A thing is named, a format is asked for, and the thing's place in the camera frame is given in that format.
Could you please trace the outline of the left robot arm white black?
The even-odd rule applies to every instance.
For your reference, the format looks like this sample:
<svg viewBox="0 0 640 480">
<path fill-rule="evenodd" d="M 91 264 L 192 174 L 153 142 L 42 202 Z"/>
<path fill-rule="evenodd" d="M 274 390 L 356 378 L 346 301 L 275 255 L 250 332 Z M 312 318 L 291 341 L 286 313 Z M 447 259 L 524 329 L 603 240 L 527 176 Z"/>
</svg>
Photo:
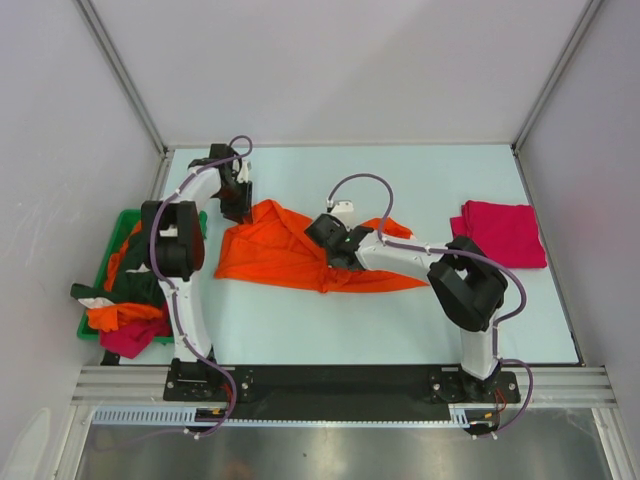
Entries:
<svg viewBox="0 0 640 480">
<path fill-rule="evenodd" d="M 174 339 L 166 401 L 210 400 L 232 385 L 215 361 L 204 321 L 200 277 L 206 247 L 200 213 L 214 199 L 224 219 L 237 224 L 252 221 L 248 161 L 252 150 L 246 135 L 212 144 L 207 157 L 188 165 L 186 177 L 169 195 L 141 206 L 145 265 L 164 294 Z"/>
</svg>

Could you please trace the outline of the green plastic bin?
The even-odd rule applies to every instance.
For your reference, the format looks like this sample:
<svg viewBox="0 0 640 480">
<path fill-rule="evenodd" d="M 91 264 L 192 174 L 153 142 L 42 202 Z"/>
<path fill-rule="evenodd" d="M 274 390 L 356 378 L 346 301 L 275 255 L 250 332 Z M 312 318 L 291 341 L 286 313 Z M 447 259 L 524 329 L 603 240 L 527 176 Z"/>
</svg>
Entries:
<svg viewBox="0 0 640 480">
<path fill-rule="evenodd" d="M 98 272 L 96 273 L 95 280 L 93 281 L 92 284 L 88 286 L 98 287 L 101 285 L 102 281 L 105 278 L 106 263 L 110 253 L 115 248 L 115 243 L 119 242 L 123 237 L 127 235 L 126 231 L 129 229 L 129 226 L 125 226 L 125 223 L 132 221 L 132 223 L 135 224 L 138 220 L 140 220 L 140 212 L 135 209 L 124 210 L 118 215 L 115 221 L 115 224 L 112 228 L 112 233 L 110 235 L 110 238 L 107 242 L 105 252 L 102 256 L 100 266 L 98 267 Z M 84 306 L 83 308 L 84 308 L 84 313 L 82 314 L 80 323 L 77 328 L 77 337 L 82 340 L 91 340 L 91 341 L 99 342 L 99 335 L 101 332 L 89 327 L 88 317 L 86 313 L 87 308 Z M 167 321 L 170 324 L 167 305 L 166 305 L 165 312 L 167 315 L 165 321 Z M 172 342 L 173 342 L 172 333 L 170 336 L 167 336 L 167 337 L 156 337 L 152 341 L 152 343 L 159 343 L 159 344 L 171 344 Z"/>
</svg>

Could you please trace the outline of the orange t shirt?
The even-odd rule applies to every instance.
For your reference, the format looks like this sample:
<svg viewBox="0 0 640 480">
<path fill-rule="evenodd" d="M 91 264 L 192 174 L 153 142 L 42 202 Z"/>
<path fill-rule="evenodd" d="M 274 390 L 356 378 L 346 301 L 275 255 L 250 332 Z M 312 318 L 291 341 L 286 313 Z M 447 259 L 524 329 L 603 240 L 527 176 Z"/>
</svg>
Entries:
<svg viewBox="0 0 640 480">
<path fill-rule="evenodd" d="M 125 226 L 129 226 L 129 229 L 126 231 L 127 235 L 123 237 L 119 242 L 115 243 L 115 248 L 110 253 L 110 255 L 119 250 L 123 242 L 132 232 L 142 232 L 142 225 L 140 220 L 138 220 L 135 224 L 133 224 L 132 221 L 129 221 L 128 223 L 125 223 Z M 88 325 L 90 328 L 100 332 L 111 332 L 134 322 L 160 319 L 166 320 L 167 315 L 165 310 L 166 301 L 162 307 L 124 303 L 95 309 L 87 308 L 86 313 L 88 317 Z"/>
<path fill-rule="evenodd" d="M 253 222 L 228 228 L 216 279 L 326 293 L 374 294 L 427 287 L 424 280 L 385 271 L 349 271 L 327 265 L 324 250 L 304 233 L 311 219 L 267 199 L 252 208 Z"/>
</svg>

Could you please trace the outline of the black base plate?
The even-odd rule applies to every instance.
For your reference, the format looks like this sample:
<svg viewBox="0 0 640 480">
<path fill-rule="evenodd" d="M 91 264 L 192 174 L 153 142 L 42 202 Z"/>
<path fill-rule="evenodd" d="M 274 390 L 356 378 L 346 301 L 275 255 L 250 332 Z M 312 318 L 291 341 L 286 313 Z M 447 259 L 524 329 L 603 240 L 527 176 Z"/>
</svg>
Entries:
<svg viewBox="0 0 640 480">
<path fill-rule="evenodd" d="M 444 420 L 454 404 L 514 406 L 512 372 L 475 380 L 446 365 L 241 365 L 225 377 L 197 362 L 171 363 L 163 398 L 235 400 L 234 420 L 411 422 Z"/>
</svg>

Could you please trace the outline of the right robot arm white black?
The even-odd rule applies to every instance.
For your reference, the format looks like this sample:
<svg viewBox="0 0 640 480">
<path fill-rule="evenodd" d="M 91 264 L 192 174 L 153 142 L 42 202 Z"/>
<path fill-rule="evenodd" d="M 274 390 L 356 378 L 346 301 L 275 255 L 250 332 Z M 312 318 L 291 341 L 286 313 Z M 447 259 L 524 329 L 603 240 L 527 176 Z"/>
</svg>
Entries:
<svg viewBox="0 0 640 480">
<path fill-rule="evenodd" d="M 415 240 L 385 236 L 371 227 L 347 227 L 323 213 L 304 230 L 324 250 L 330 267 L 386 272 L 427 282 L 441 308 L 460 329 L 460 388 L 467 399 L 484 401 L 497 389 L 500 373 L 493 327 L 507 281 L 468 238 L 458 237 L 432 252 Z"/>
</svg>

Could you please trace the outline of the folded magenta t shirt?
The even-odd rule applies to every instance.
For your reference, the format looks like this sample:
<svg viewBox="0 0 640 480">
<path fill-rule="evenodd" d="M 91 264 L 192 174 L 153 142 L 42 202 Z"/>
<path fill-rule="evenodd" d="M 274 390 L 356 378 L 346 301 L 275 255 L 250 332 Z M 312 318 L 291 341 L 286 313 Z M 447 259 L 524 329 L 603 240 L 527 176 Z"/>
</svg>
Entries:
<svg viewBox="0 0 640 480">
<path fill-rule="evenodd" d="M 535 210 L 469 200 L 449 220 L 453 236 L 466 236 L 492 260 L 513 269 L 544 269 L 547 257 Z"/>
</svg>

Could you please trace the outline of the dark green t shirt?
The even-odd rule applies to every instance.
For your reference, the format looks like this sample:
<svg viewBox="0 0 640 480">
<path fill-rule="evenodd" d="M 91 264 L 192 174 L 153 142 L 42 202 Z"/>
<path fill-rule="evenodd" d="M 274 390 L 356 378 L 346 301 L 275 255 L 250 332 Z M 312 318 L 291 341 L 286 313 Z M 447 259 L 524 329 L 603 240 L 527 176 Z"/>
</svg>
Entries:
<svg viewBox="0 0 640 480">
<path fill-rule="evenodd" d="M 162 307 L 164 294 L 146 266 L 147 245 L 141 231 L 132 232 L 107 262 L 106 278 L 98 287 L 74 283 L 70 296 L 88 309 L 133 303 Z"/>
</svg>

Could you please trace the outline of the aluminium frame rail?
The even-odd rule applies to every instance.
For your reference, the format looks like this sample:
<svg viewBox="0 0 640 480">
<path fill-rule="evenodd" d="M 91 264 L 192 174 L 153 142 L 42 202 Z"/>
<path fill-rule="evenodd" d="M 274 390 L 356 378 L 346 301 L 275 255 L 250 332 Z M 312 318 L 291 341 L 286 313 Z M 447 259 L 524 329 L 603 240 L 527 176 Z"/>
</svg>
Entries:
<svg viewBox="0 0 640 480">
<path fill-rule="evenodd" d="M 533 367 L 532 408 L 615 408 L 603 367 Z M 73 405 L 156 405 L 162 401 L 166 366 L 85 366 Z"/>
</svg>

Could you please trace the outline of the magenta t shirt in bin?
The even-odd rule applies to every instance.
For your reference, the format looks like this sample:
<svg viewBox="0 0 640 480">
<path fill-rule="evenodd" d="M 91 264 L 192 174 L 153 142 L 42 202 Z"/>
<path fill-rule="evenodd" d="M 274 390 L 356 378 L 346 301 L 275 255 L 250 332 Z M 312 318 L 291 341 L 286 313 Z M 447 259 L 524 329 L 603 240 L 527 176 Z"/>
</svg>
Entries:
<svg viewBox="0 0 640 480">
<path fill-rule="evenodd" d="M 171 326 L 165 320 L 134 322 L 118 330 L 101 332 L 100 345 L 107 351 L 127 359 L 135 359 L 156 337 L 171 335 Z"/>
</svg>

